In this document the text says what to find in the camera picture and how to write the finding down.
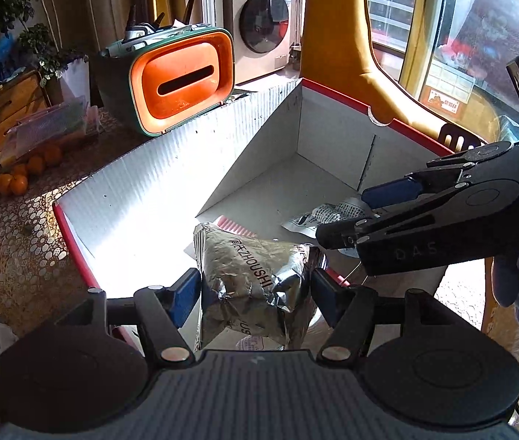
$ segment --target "drawer handle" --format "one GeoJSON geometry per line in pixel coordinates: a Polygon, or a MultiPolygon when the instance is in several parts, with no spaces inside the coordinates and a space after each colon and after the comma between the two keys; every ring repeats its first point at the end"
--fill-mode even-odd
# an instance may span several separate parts
{"type": "Polygon", "coordinates": [[[11,101],[10,99],[8,101],[5,102],[5,104],[3,104],[2,106],[0,106],[0,111],[2,111],[5,107],[7,107],[8,105],[11,105],[13,104],[13,101],[11,101]]]}

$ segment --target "crumpled wrapper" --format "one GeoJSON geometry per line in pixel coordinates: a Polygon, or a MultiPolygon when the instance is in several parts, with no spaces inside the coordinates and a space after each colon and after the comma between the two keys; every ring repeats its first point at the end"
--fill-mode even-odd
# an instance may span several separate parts
{"type": "Polygon", "coordinates": [[[226,327],[300,348],[316,310],[310,272],[326,267],[318,247],[258,240],[202,223],[194,230],[194,251],[202,273],[197,349],[226,327]]]}

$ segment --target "cardboard box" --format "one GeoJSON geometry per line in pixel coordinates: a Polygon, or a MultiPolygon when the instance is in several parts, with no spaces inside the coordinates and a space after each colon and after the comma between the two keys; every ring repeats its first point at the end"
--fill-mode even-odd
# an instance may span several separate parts
{"type": "MultiPolygon", "coordinates": [[[[262,239],[315,242],[291,216],[425,167],[450,151],[409,126],[380,126],[369,107],[307,80],[252,93],[125,154],[54,205],[88,286],[130,297],[196,266],[193,230],[225,215],[262,239]]],[[[357,260],[329,253],[346,276],[357,260]]],[[[369,278],[384,296],[434,293],[445,267],[369,278]]],[[[193,313],[182,335],[192,345],[193,313]]]]}

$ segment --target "table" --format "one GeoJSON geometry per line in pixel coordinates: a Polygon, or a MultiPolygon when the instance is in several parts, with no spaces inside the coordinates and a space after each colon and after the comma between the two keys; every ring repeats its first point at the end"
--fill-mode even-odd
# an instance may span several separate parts
{"type": "Polygon", "coordinates": [[[54,200],[147,137],[100,111],[95,142],[64,155],[57,168],[30,180],[22,197],[0,197],[0,321],[17,336],[36,328],[83,295],[85,286],[52,211],[54,200]]]}

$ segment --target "washing machine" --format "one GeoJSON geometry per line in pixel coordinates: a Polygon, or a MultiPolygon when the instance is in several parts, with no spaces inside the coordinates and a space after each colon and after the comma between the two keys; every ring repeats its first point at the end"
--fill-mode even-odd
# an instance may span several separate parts
{"type": "Polygon", "coordinates": [[[235,84],[288,63],[292,0],[223,0],[223,24],[233,37],[235,84]]]}

